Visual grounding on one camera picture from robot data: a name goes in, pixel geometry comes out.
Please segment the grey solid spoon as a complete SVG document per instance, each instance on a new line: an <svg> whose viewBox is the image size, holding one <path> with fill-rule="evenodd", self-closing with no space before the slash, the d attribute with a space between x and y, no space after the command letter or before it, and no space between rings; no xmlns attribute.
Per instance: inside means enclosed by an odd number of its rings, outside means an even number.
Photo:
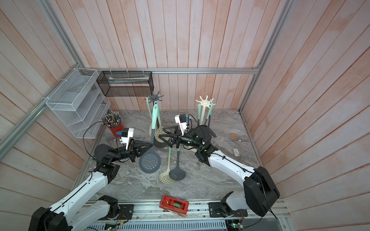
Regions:
<svg viewBox="0 0 370 231"><path fill-rule="evenodd" d="M156 122L155 117L152 115L152 122ZM156 172L161 166L161 157L156 152L154 144L145 154L140 157L139 167L147 174Z"/></svg>

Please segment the cream skimmer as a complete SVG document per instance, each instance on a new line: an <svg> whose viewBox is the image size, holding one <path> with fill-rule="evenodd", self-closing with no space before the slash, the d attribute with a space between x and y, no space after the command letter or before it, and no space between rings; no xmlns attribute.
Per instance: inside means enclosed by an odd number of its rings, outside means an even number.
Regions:
<svg viewBox="0 0 370 231"><path fill-rule="evenodd" d="M168 151L168 162L167 162L167 169L165 172L161 173L159 175L159 180L162 182L162 183L165 183L165 184L172 184L175 182L175 180L173 180L169 173L170 173L170 163L171 163L171 154L172 154L172 148L169 147L169 151Z"/></svg>
<svg viewBox="0 0 370 231"><path fill-rule="evenodd" d="M151 111L151 108L150 108L149 98L146 98L145 101L146 101L146 105L147 105L147 108L148 108L148 111L149 111L149 115L150 115L150 117L152 119L152 111ZM152 134L152 123L149 126L149 132L148 133L149 133L149 136L151 137L151 134Z"/></svg>
<svg viewBox="0 0 370 231"><path fill-rule="evenodd" d="M164 127L162 126L161 124L161 117L160 117L160 111L159 111L159 107L158 107L158 103L157 101L154 102L154 106L153 106L153 111L152 111L152 115L155 117L156 119L156 133L155 133L155 140L159 143L164 143L163 140L161 140L159 138L160 135L165 135L165 131L163 130Z"/></svg>

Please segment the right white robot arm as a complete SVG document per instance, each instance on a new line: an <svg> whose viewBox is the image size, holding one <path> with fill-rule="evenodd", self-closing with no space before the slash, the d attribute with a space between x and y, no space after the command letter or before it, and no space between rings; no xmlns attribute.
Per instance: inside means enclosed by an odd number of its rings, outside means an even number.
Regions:
<svg viewBox="0 0 370 231"><path fill-rule="evenodd" d="M169 147L183 144L196 148L199 162L224 172L243 186L244 192L231 192L225 197L226 208L232 211L249 208L263 217L279 199L280 192L267 169L262 166L253 168L226 156L211 143L216 134L208 126L197 126L187 134L182 133L178 126L171 128L174 132L167 127L164 134L159 135Z"/></svg>

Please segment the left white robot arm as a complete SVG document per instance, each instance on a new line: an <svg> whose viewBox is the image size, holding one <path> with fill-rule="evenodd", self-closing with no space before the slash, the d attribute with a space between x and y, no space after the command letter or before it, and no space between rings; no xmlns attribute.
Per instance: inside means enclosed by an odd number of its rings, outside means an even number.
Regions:
<svg viewBox="0 0 370 231"><path fill-rule="evenodd" d="M104 195L84 211L80 209L94 194L107 186L116 177L119 165L116 161L145 154L153 144L145 141L130 140L129 144L113 148L100 144L95 148L93 160L97 166L90 176L67 196L48 208L40 207L30 220L30 231L82 231L101 218L117 220L122 216L118 200Z"/></svg>

